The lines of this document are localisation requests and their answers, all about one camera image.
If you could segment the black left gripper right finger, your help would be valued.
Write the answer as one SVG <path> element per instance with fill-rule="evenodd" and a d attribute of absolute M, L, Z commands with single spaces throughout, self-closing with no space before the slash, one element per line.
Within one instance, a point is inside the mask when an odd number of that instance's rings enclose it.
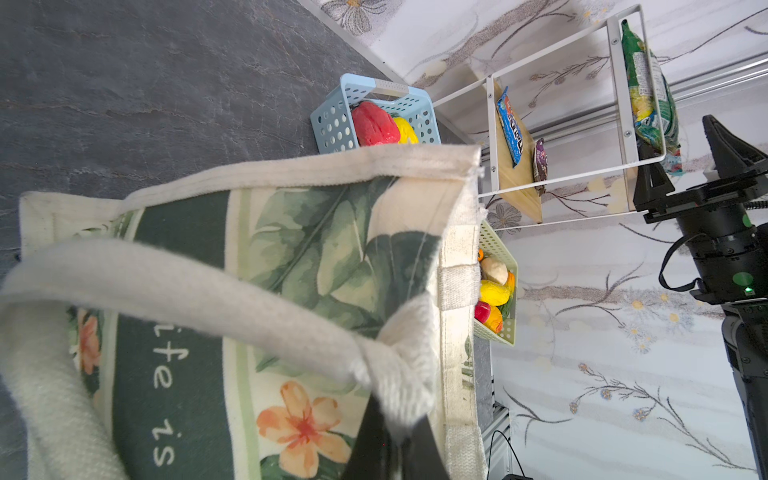
<path fill-rule="evenodd" d="M 412 429 L 401 446 L 402 478 L 405 480 L 449 480 L 427 417 Z"/>

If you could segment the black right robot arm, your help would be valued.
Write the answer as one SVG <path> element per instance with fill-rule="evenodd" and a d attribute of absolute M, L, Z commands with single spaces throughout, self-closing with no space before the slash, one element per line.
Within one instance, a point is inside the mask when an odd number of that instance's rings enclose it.
<path fill-rule="evenodd" d="M 660 199 L 660 223 L 589 222 L 523 238 L 517 340 L 498 390 L 537 479 L 767 475 L 767 233 L 737 192 L 767 157 L 712 116 L 720 179 Z"/>

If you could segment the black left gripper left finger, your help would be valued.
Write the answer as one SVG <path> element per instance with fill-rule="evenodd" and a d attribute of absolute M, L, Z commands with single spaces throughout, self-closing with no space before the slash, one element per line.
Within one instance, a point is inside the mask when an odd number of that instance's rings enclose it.
<path fill-rule="evenodd" d="M 378 400 L 367 404 L 342 480 L 386 480 L 393 475 L 393 442 Z"/>

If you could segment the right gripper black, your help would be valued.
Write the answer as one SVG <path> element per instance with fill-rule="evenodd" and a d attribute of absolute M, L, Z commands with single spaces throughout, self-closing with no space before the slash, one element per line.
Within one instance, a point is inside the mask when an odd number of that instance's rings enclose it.
<path fill-rule="evenodd" d="M 636 209 L 648 224 L 676 221 L 682 233 L 662 260 L 659 283 L 705 303 L 765 299 L 767 226 L 750 220 L 747 204 L 767 193 L 767 178 L 758 176 L 767 173 L 767 154 L 713 115 L 705 115 L 702 125 L 719 180 L 676 193 L 661 162 L 638 168 Z M 682 246 L 690 251 L 698 276 L 672 286 L 663 270 Z"/>

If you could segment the canvas tote bag floral print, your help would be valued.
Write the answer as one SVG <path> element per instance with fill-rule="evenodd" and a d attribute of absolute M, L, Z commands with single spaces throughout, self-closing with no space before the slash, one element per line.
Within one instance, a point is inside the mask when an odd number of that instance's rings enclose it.
<path fill-rule="evenodd" d="M 480 151 L 231 164 L 122 200 L 27 192 L 1 285 L 5 479 L 341 479 L 369 399 L 480 463 Z"/>

